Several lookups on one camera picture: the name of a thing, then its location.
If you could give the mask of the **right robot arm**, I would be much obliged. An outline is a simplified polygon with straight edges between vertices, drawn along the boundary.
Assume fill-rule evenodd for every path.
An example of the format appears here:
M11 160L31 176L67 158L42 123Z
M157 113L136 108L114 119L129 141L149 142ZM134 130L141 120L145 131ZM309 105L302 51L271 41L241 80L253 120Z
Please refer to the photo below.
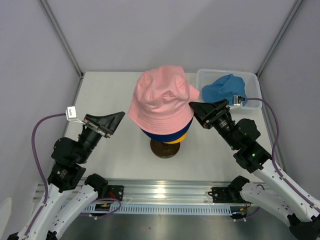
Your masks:
M243 176L227 187L233 202L250 202L269 212L288 226L298 240L316 240L320 236L320 201L298 185L258 142L261 133L254 120L232 119L229 102L190 102L193 115L204 129L214 128L235 151L237 164L262 180L273 194Z

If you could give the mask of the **yellow bucket hat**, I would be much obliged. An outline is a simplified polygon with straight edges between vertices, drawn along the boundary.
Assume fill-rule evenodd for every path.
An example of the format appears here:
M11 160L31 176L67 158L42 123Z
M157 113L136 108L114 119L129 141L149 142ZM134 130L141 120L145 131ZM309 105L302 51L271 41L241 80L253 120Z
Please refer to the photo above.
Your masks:
M186 137L188 136L188 133L184 133L181 137L179 137L178 139L175 139L173 141L169 141L169 142L165 142L166 144L177 144L182 142Z

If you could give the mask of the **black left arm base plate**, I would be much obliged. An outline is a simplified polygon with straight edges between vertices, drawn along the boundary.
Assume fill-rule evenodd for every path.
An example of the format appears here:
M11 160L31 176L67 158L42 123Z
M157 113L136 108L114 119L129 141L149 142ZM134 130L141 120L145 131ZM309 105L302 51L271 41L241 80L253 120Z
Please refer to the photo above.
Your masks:
M108 185L104 193L104 197L117 199L119 201L123 200L123 196L124 196L123 185Z

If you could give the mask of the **dark blue bucket hat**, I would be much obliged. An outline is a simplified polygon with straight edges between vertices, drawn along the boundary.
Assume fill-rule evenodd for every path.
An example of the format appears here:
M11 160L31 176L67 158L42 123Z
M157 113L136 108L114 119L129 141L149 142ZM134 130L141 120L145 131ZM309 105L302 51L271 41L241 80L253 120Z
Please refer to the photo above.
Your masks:
M171 134L155 134L155 133L150 133L142 129L142 132L147 135L151 140L158 141L160 143L166 143L170 141L174 141L178 138L180 138L184 133L187 133L191 124L193 122L193 119L191 119L188 124L183 127L181 130L171 133Z

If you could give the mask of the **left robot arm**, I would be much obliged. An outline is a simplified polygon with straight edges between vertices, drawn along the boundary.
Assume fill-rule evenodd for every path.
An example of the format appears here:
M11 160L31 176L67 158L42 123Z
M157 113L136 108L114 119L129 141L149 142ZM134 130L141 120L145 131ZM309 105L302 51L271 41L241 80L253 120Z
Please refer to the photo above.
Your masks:
M94 173L89 175L80 191L69 203L67 198L78 186L86 168L82 167L98 145L101 138L111 137L125 112L94 116L86 114L80 121L82 131L78 140L68 137L59 138L54 146L51 158L54 160L48 177L40 177L44 184L44 193L24 227L8 236L10 240L59 240L73 221L91 203L106 202L108 206L117 203L116 209L104 215L88 214L94 220L102 219L120 210L122 197L112 192L108 181Z

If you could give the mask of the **pink bucket hat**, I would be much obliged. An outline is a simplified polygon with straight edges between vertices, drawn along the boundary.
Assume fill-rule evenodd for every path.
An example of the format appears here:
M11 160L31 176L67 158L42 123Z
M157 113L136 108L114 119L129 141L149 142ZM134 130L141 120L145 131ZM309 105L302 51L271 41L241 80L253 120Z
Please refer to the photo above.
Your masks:
M199 95L181 66L160 66L145 71L137 80L128 116L145 132L175 134L193 119L189 103L196 102Z

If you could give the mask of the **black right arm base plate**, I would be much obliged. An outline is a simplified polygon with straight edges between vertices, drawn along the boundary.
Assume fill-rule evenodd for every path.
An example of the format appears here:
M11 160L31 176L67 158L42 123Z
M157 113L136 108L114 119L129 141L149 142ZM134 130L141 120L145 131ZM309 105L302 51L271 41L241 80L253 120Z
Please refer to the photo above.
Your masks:
M214 203L218 204L244 204L246 201L242 199L240 192L230 187L212 187L207 193Z

